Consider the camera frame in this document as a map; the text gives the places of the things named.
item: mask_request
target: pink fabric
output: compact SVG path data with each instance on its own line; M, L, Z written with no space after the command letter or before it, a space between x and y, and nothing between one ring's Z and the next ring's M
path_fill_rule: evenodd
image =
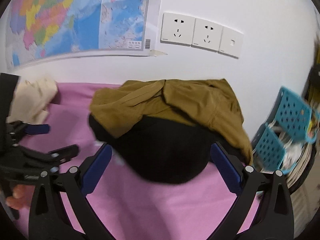
M94 135L88 126L88 106L102 84L59 84L59 95L49 105L48 135L25 138L29 148L48 152L78 144L81 152L61 166L62 172L94 155ZM72 225L82 229L62 194ZM206 240L222 221L236 196L230 193L216 167L208 164L192 181L178 186L143 181L127 166L111 160L88 201L117 240ZM249 228L258 207L255 200L241 231ZM24 208L17 227L28 234L28 209Z

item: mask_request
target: metal screw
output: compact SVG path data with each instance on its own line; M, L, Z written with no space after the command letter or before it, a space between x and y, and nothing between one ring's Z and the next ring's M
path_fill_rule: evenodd
M40 176L42 178L46 177L48 175L48 173L46 171L41 172Z
M52 167L52 168L50 169L50 171L51 171L52 173L56 173L58 170L59 170L58 167Z
M70 173L77 173L77 172L78 172L78 167L76 167L76 166L71 167L71 168L69 169L69 172L70 172Z
M249 173L253 172L254 171L254 168L252 166L246 166L245 167L245 170Z
M279 177L281 177L281 176L283 175L283 173L282 173L282 171L277 170L277 171L276 171L276 175L279 176Z

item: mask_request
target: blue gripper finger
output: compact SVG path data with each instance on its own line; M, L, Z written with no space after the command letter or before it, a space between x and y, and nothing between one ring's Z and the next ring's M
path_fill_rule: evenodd
M220 172L230 192L240 195L242 176L227 158L223 150L215 143L211 146L211 158Z
M94 191L106 167L112 157L112 148L110 145L103 145L96 153L91 165L88 167L85 174L82 176L81 193L86 196Z
M50 131L50 126L48 124L29 124L24 132L28 135L37 135L37 134L47 134Z

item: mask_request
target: olive brown garment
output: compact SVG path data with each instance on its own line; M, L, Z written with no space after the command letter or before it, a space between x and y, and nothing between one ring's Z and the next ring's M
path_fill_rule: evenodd
M127 81L93 96L93 117L114 137L128 132L143 116L189 126L199 124L221 134L252 163L252 146L242 124L237 98L225 79Z

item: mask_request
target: blue plastic basket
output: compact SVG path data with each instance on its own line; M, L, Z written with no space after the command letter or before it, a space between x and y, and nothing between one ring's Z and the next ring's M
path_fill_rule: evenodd
M275 132L265 123L265 130L255 147L255 154L260 159L263 168L268 171L281 170L283 174L291 172L295 168L296 163L289 170L281 169L285 153L286 150L283 142L279 140Z
M317 133L313 138L310 138L307 133L311 120L311 107L299 95L289 89L282 87L280 91L282 98L275 120L291 136L293 142L305 141L314 143Z

